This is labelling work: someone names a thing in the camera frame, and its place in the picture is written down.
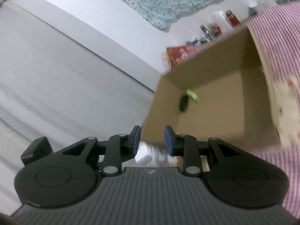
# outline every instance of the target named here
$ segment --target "silver screw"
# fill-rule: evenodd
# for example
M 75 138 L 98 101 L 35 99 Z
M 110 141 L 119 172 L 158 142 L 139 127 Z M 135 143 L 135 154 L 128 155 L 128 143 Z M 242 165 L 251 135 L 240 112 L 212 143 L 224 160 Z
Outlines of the silver screw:
M 108 174 L 113 174 L 118 171 L 118 168 L 115 166 L 106 166 L 105 168 L 103 168 L 103 171 Z
M 189 166 L 185 170 L 189 174 L 197 174 L 197 173 L 201 172 L 201 169 L 198 168 L 197 166 Z

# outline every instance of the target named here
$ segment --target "dark triangular cutout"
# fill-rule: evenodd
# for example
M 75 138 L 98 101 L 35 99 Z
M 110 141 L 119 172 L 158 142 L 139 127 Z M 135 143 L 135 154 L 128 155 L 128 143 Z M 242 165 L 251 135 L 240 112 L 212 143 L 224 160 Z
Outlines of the dark triangular cutout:
M 86 143 L 80 143 L 79 145 L 74 146 L 73 148 L 63 152 L 63 154 L 69 156 L 79 156 L 85 147 L 86 147 Z
M 239 156 L 240 153 L 237 151 L 225 146 L 225 145 L 218 145 L 220 150 L 222 151 L 223 155 L 226 157 L 232 157 L 232 156 Z

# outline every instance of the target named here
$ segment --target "striped cloth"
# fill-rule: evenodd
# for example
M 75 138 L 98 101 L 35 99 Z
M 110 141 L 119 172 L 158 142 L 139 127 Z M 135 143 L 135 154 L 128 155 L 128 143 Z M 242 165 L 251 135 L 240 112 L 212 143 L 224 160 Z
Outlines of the striped cloth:
M 274 82 L 296 78 L 300 82 L 300 3 L 272 7 L 245 25 L 235 27 L 212 43 L 196 47 L 179 64 L 214 46 L 248 26 L 266 55 L 267 67 Z M 295 96 L 300 109 L 299 89 Z M 252 150 L 251 153 L 281 168 L 289 177 L 290 187 L 283 207 L 300 218 L 300 145 L 278 150 Z

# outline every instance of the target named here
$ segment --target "cardboard box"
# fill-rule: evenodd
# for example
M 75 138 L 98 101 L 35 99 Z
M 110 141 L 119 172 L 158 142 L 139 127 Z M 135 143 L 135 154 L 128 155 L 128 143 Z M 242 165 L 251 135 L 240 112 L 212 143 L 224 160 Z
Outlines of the cardboard box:
M 142 140 L 164 144 L 164 127 L 171 125 L 176 134 L 203 141 L 219 137 L 243 149 L 278 145 L 263 54 L 254 41 L 245 28 L 162 76 Z M 179 103 L 187 89 L 200 102 L 190 99 L 181 114 Z

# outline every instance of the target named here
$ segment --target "beige board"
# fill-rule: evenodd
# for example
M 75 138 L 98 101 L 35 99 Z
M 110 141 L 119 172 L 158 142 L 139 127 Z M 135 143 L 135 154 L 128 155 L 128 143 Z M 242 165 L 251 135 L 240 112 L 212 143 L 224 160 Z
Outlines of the beige board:
M 268 86 L 247 28 L 162 76 L 142 130 L 142 140 L 164 144 L 164 127 L 198 140 L 219 137 L 243 149 L 278 145 Z M 184 113 L 186 90 L 192 99 Z

